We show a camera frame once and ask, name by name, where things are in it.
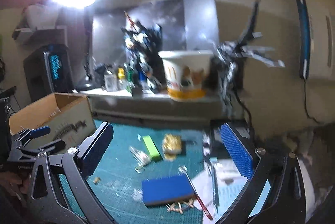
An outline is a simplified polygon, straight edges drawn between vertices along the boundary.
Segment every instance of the white bucket rim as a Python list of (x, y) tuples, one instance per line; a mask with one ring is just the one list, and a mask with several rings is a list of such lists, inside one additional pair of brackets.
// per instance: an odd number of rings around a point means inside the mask
[(211, 50), (178, 50), (178, 51), (160, 51), (158, 55), (162, 59), (171, 59), (187, 56), (213, 56), (213, 51)]

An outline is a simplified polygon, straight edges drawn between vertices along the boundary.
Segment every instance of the cutting mat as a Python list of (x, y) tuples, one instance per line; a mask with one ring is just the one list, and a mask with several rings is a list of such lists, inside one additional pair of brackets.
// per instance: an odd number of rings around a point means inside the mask
[[(114, 137), (101, 159), (94, 174), (87, 179), (88, 184), (102, 205), (119, 224), (197, 224), (202, 223), (202, 212), (190, 209), (180, 215), (166, 211), (166, 207), (147, 208), (142, 203), (141, 182), (145, 179), (176, 175), (178, 167), (185, 165), (190, 177), (203, 170), (202, 141), (203, 133), (197, 130), (156, 130), (113, 124)], [(137, 162), (129, 151), (129, 146), (146, 151), (142, 136), (150, 135), (161, 155), (161, 143), (166, 133), (181, 135), (185, 141), (185, 153), (173, 162), (161, 160), (151, 162), (145, 171), (138, 174), (134, 167)], [(98, 185), (93, 183), (100, 177)], [(65, 176), (61, 181), (74, 212), (83, 215), (78, 207)]]

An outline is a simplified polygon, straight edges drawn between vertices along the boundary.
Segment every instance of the red pen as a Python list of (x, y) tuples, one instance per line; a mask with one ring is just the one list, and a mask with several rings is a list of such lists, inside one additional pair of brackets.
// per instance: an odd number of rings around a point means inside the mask
[(187, 174), (187, 168), (186, 168), (186, 166), (180, 166), (180, 167), (179, 167), (179, 171), (180, 171), (181, 173), (185, 174), (186, 177), (187, 177), (187, 179), (189, 180), (190, 185), (192, 186), (193, 191), (194, 191), (194, 193), (195, 193), (195, 196), (196, 196), (196, 198), (197, 198), (197, 200), (198, 200), (198, 202), (199, 202), (199, 204), (200, 204), (202, 210), (204, 211), (205, 215), (207, 216), (207, 218), (208, 218), (209, 220), (213, 220), (213, 217), (212, 217), (211, 214), (209, 213), (209, 211), (208, 211), (208, 209), (206, 208), (205, 204), (202, 202), (201, 198), (198, 196), (197, 191), (195, 190), (195, 187), (194, 187), (194, 185), (193, 185), (193, 183), (192, 183), (190, 177), (189, 177), (188, 174)]

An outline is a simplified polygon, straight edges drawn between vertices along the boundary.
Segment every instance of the open cardboard box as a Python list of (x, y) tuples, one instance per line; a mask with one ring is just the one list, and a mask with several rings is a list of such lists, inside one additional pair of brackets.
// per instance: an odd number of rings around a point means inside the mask
[(11, 134), (22, 129), (50, 127), (50, 134), (31, 140), (26, 146), (37, 149), (53, 140), (66, 143), (65, 152), (72, 146), (79, 146), (96, 130), (88, 97), (80, 94), (52, 93), (28, 105), (9, 119)]

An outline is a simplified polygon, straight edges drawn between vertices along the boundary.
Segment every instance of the lime green eraser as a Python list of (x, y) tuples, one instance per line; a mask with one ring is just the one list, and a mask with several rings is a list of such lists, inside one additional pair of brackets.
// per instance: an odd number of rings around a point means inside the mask
[(148, 135), (148, 136), (144, 136), (142, 138), (143, 138), (143, 141), (144, 141), (144, 143), (147, 147), (150, 158), (152, 158), (153, 160), (159, 159), (160, 158), (160, 153), (158, 152), (157, 147), (153, 143), (151, 137)]

